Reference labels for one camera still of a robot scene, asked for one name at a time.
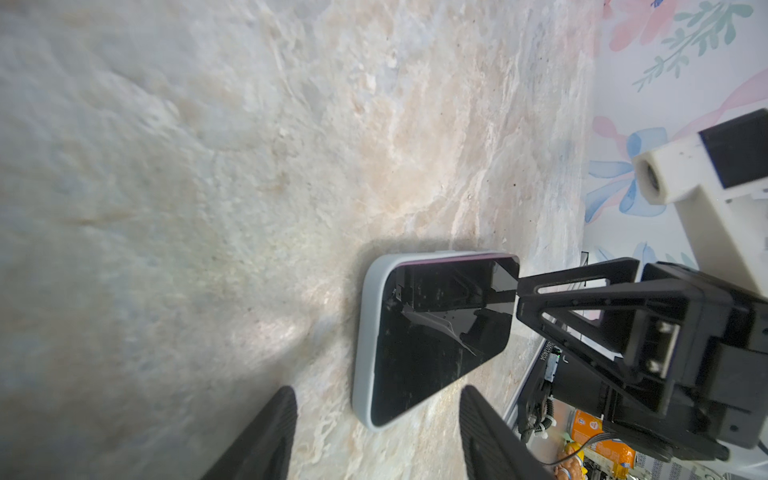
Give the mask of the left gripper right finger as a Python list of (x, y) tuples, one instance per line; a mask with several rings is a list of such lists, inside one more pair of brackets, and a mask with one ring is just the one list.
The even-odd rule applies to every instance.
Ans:
[(552, 479), (474, 386), (462, 389), (459, 425), (468, 479)]

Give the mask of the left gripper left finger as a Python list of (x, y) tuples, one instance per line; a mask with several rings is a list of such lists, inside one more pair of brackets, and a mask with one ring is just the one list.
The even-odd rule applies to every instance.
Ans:
[(285, 480), (297, 420), (295, 391), (282, 386), (202, 479)]

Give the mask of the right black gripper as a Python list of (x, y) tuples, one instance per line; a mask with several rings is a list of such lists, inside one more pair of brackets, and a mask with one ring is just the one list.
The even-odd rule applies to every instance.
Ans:
[(607, 384), (608, 430), (662, 460), (753, 449), (767, 419), (767, 299), (622, 257), (519, 279), (517, 317)]

